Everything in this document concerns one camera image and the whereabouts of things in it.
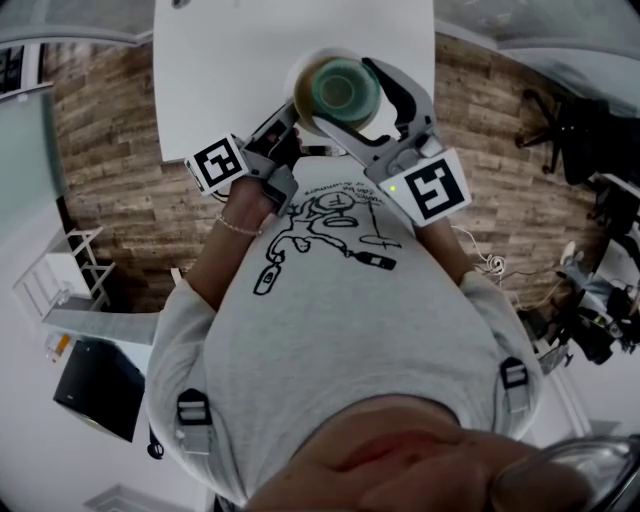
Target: bracelet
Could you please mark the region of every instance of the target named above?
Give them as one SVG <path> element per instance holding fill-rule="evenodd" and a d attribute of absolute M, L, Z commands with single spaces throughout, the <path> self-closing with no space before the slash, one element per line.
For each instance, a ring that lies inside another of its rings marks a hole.
<path fill-rule="evenodd" d="M 249 231 L 248 229 L 242 229 L 242 228 L 239 228 L 238 226 L 234 226 L 233 224 L 227 222 L 227 220 L 222 216 L 221 213 L 216 214 L 215 220 L 220 222 L 225 228 L 227 228 L 230 231 L 233 231 L 234 233 L 240 233 L 241 235 L 246 235 L 246 236 L 260 236 L 262 234 L 261 229 L 259 229 L 258 231 Z"/>

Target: cable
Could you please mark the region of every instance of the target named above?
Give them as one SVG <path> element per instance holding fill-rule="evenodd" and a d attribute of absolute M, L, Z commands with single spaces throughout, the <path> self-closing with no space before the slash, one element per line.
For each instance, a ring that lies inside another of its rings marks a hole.
<path fill-rule="evenodd" d="M 536 270 L 535 272 L 520 272 L 519 270 L 514 270 L 513 272 L 511 272 L 511 273 L 507 274 L 506 276 L 504 276 L 502 278 L 502 280 L 506 281 L 507 279 L 509 279 L 514 274 L 519 274 L 521 276 L 535 276 L 535 275 L 538 275 L 538 274 L 547 274 L 549 272 L 556 272 L 556 267 L 545 268 L 545 269 L 542 269 L 542 270 Z"/>
<path fill-rule="evenodd" d="M 511 272 L 510 274 L 507 274 L 505 277 L 502 277 L 505 270 L 507 269 L 507 261 L 505 258 L 503 258 L 502 256 L 494 256 L 493 254 L 489 254 L 487 257 L 485 257 L 481 252 L 480 252 L 480 248 L 478 247 L 478 243 L 476 242 L 476 239 L 473 237 L 473 235 L 471 233 L 469 233 L 466 229 L 463 229 L 459 226 L 451 226 L 453 229 L 457 229 L 458 231 L 462 231 L 463 233 L 465 233 L 469 238 L 471 238 L 471 241 L 473 242 L 473 245 L 476 248 L 476 252 L 478 253 L 478 256 L 480 256 L 480 258 L 482 259 L 482 261 L 485 262 L 485 264 L 487 265 L 487 269 L 484 270 L 482 268 L 480 268 L 478 265 L 474 265 L 478 270 L 482 271 L 485 275 L 486 274 L 491 274 L 493 276 L 498 276 L 498 285 L 502 288 L 502 281 L 504 281 L 505 279 L 510 278 L 511 276 L 513 276 L 514 274 L 521 274 L 523 276 L 534 276 L 536 274 L 545 274 L 548 272 L 555 272 L 556 271 L 556 267 L 553 268 L 545 268 L 542 270 L 537 270 L 535 272 L 520 272 L 519 270 L 515 270 L 513 272 Z M 553 293 L 558 289 L 558 287 L 564 282 L 564 279 L 561 279 L 552 289 L 551 291 L 547 294 L 547 296 L 542 299 L 538 304 L 536 304 L 533 307 L 529 307 L 529 308 L 523 308 L 522 304 L 520 304 L 520 297 L 518 297 L 518 294 L 514 291 L 506 291 L 505 293 L 511 293 L 513 294 L 513 296 L 516 298 L 516 303 L 517 303 L 517 309 L 519 311 L 532 311 L 536 308 L 539 308 L 540 306 L 542 306 L 543 304 L 545 304 L 553 295 Z"/>
<path fill-rule="evenodd" d="M 478 253 L 478 256 L 480 256 L 482 261 L 484 261 L 485 264 L 487 265 L 485 274 L 491 274 L 492 276 L 500 276 L 500 282 L 501 282 L 502 274 L 504 274 L 505 270 L 507 269 L 507 261 L 502 256 L 494 256 L 493 254 L 489 254 L 485 258 L 484 255 L 480 252 L 478 243 L 476 242 L 476 239 L 473 237 L 471 233 L 469 233 L 466 229 L 462 229 L 459 226 L 451 226 L 451 227 L 453 229 L 457 229 L 458 231 L 462 231 L 469 238 L 471 238 L 471 241 L 473 242 L 473 245 L 476 248 L 476 252 Z"/>
<path fill-rule="evenodd" d="M 547 296 L 544 299 L 538 302 L 535 306 L 532 306 L 529 308 L 522 307 L 522 305 L 520 304 L 520 299 L 518 298 L 518 294 L 516 292 L 511 292 L 511 293 L 513 293 L 516 296 L 516 301 L 518 302 L 518 309 L 520 311 L 533 311 L 534 309 L 539 308 L 540 306 L 545 304 L 563 282 L 564 282 L 564 279 L 558 281 L 558 283 L 556 283 L 556 285 L 553 288 L 551 288 L 551 291 L 547 294 Z"/>
<path fill-rule="evenodd" d="M 212 192 L 211 195 L 223 204 L 227 204 L 229 194 L 221 194 L 220 192 Z"/>

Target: floor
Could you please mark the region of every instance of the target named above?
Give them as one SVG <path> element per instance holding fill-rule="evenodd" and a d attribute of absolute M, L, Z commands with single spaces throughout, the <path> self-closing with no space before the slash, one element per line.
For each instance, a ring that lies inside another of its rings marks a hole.
<path fill-rule="evenodd" d="M 152 47 L 52 45 L 44 68 L 54 82 L 69 214 L 80 228 L 105 227 L 96 254 L 118 265 L 114 279 L 126 298 L 119 309 L 158 311 L 173 288 L 170 268 L 190 267 L 220 204 L 200 196 L 181 163 L 162 162 Z M 566 185 L 561 167 L 556 175 L 542 173 L 549 145 L 516 148 L 518 133 L 544 127 L 541 114 L 522 101 L 526 88 L 549 103 L 557 91 L 509 59 L 437 36 L 436 114 L 474 198 L 454 221 L 474 234 L 484 254 L 506 257 L 507 274 L 556 266 L 570 240 L 589 264 L 604 243 L 604 232 L 586 218 L 593 192 Z M 463 233 L 460 240 L 480 263 L 471 240 Z M 557 281 L 553 273 L 516 274 L 502 286 L 527 307 Z M 565 294 L 562 287 L 554 297 Z"/>

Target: white desk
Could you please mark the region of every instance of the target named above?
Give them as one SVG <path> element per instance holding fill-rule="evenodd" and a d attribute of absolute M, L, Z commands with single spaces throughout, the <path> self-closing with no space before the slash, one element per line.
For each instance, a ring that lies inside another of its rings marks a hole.
<path fill-rule="evenodd" d="M 156 0 L 153 40 L 165 161 L 249 136 L 285 103 L 294 64 L 322 48 L 384 60 L 433 97 L 432 0 Z"/>

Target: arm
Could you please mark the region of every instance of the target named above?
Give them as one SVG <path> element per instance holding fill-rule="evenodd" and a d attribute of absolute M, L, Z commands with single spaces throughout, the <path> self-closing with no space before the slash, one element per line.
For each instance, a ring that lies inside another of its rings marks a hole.
<path fill-rule="evenodd" d="M 416 228 L 416 238 L 458 286 L 463 276 L 474 269 L 447 218 Z"/>
<path fill-rule="evenodd" d="M 540 365 L 522 322 L 504 292 L 486 277 L 472 272 L 474 266 L 446 218 L 416 229 L 416 238 L 460 287 L 491 329 L 502 359 L 511 356 L 526 365 L 537 396 L 542 379 Z"/>
<path fill-rule="evenodd" d="M 258 231 L 273 210 L 273 203 L 262 195 L 262 184 L 251 178 L 234 182 L 222 216 L 245 231 Z M 237 233 L 217 222 L 204 249 L 185 280 L 214 310 L 220 308 L 227 288 L 247 254 L 253 236 Z"/>
<path fill-rule="evenodd" d="M 271 210 L 271 201 L 262 195 L 260 182 L 247 178 L 234 183 L 222 214 L 233 226 L 257 231 Z M 243 503 L 247 496 L 217 411 L 210 403 L 216 443 L 204 458 L 183 451 L 175 433 L 176 404 L 188 387 L 205 389 L 205 340 L 252 241 L 252 236 L 216 223 L 202 254 L 171 293 L 159 316 L 145 383 L 149 423 L 167 452 L 189 473 L 213 485 L 216 493 L 236 503 Z"/>

